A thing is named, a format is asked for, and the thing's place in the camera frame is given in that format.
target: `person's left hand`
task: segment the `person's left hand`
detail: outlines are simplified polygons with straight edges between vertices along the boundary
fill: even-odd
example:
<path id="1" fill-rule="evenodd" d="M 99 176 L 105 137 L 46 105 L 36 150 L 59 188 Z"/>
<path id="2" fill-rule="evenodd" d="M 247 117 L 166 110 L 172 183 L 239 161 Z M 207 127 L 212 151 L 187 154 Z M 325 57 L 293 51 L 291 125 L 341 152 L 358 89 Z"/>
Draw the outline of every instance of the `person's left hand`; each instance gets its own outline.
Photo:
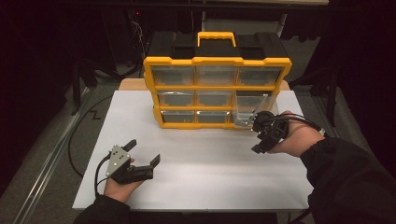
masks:
<path id="1" fill-rule="evenodd" d="M 119 202 L 126 203 L 131 194 L 143 183 L 144 181 L 134 182 L 131 184 L 121 185 L 112 178 L 106 181 L 105 192 L 109 198 L 115 199 Z"/>

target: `gray floor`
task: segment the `gray floor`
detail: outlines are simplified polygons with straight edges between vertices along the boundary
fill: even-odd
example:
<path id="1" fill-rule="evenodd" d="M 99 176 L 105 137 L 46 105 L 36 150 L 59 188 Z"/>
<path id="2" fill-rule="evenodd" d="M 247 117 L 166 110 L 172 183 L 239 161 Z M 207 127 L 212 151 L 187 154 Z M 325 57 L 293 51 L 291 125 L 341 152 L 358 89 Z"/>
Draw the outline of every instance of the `gray floor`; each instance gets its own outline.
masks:
<path id="1" fill-rule="evenodd" d="M 287 76 L 287 80 L 294 80 L 304 72 L 318 41 L 308 40 L 300 43 L 297 39 L 292 39 L 283 41 L 283 43 L 293 61 L 293 67 Z M 80 115 L 82 116 L 95 103 L 110 96 L 118 86 L 118 82 L 100 80 L 96 89 L 91 89 L 84 95 L 87 104 L 83 107 Z M 328 125 L 323 116 L 322 105 L 318 104 L 318 101 L 321 102 L 321 100 L 312 98 L 308 90 L 309 87 L 295 89 L 302 110 L 308 118 L 325 127 L 325 129 L 332 129 L 332 132 L 339 134 L 340 137 L 370 150 L 360 132 L 359 125 L 349 112 L 347 103 L 339 90 L 336 98 L 336 128 L 334 129 Z M 67 97 L 71 99 L 71 91 L 67 93 Z M 94 107 L 93 112 L 88 112 L 76 129 L 71 141 L 73 162 L 82 173 L 87 167 L 97 136 L 106 117 L 109 103 L 110 98 Z M 72 108 L 72 101 L 68 100 L 64 109 L 53 118 L 36 140 L 20 170 L 0 199 L 0 223 L 13 223 L 16 217 L 19 218 L 19 221 L 23 220 L 24 223 L 72 223 L 78 215 L 79 211 L 73 210 L 71 206 L 81 178 L 73 171 L 67 159 L 67 142 L 61 147 L 59 160 L 53 163 L 53 172 L 47 173 L 50 177 L 49 182 L 44 183 L 41 188 L 35 186 L 35 181 L 40 175 L 43 164 L 46 164 L 46 159 L 53 157 L 53 149 L 60 145 L 59 139 L 65 136 L 64 130 L 70 128 L 70 124 L 75 122 L 70 115 Z M 32 201 L 32 198 L 27 197 L 31 189 L 34 188 L 39 189 L 39 200 L 30 205 L 32 209 L 28 209 L 28 211 L 31 211 L 31 213 L 22 213 L 18 216 L 24 202 L 26 200 L 28 202 Z M 278 213 L 277 219 L 279 224 L 287 223 L 288 214 Z M 311 216 L 307 217 L 304 222 L 306 224 L 315 223 Z"/>

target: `floor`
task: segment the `floor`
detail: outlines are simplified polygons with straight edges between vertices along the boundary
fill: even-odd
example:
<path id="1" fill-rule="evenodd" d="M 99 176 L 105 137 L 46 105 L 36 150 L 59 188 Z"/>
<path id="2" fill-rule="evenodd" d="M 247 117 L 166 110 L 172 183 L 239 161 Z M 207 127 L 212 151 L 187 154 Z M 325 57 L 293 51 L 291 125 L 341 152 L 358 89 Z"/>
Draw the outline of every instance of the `floor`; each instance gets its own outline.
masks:
<path id="1" fill-rule="evenodd" d="M 293 67 L 286 80 L 294 80 L 304 73 L 317 43 L 317 40 L 301 43 L 297 38 L 283 41 L 293 61 Z M 0 198 L 0 223 L 73 222 L 80 213 L 71 206 L 81 178 L 73 170 L 67 152 L 70 151 L 71 161 L 76 170 L 83 173 L 106 117 L 111 95 L 119 85 L 117 81 L 99 79 L 98 87 L 84 91 L 82 99 L 86 103 L 75 116 L 70 115 L 73 110 L 71 90 L 66 94 L 69 100 L 64 109 L 37 138 L 20 170 Z M 334 135 L 370 150 L 339 90 L 335 108 L 335 128 L 329 126 L 323 116 L 323 101 L 311 97 L 309 87 L 297 87 L 295 91 L 308 118 L 331 130 Z M 288 223 L 288 218 L 288 213 L 276 214 L 279 224 Z M 315 222 L 308 216 L 304 223 Z"/>

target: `person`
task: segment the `person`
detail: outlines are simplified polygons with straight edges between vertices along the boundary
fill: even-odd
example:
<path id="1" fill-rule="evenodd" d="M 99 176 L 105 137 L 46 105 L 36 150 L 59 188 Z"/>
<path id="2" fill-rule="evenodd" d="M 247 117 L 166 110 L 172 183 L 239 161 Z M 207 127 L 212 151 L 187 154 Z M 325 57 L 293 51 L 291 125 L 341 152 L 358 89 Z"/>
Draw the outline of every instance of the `person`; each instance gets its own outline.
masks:
<path id="1" fill-rule="evenodd" d="M 268 153 L 288 153 L 302 160 L 314 187 L 308 204 L 317 224 L 396 223 L 396 180 L 361 147 L 325 138 L 307 124 L 290 120 L 288 137 Z M 125 203 L 141 184 L 119 185 L 108 179 L 104 195 L 75 223 L 129 223 Z"/>

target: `black sleeve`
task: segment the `black sleeve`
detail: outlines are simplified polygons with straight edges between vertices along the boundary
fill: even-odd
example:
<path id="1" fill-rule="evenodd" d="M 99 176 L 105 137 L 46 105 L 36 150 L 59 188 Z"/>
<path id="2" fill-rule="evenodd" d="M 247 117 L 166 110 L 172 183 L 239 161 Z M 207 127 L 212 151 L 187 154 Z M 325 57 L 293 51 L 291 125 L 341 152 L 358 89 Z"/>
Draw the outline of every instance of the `black sleeve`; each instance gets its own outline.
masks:
<path id="1" fill-rule="evenodd" d="M 308 203 L 317 224 L 396 223 L 396 180 L 370 153 L 327 138 L 301 160 L 314 187 Z"/>
<path id="2" fill-rule="evenodd" d="M 87 207 L 75 219 L 75 224 L 127 224 L 129 223 L 130 207 L 125 203 L 99 195 L 96 200 Z"/>

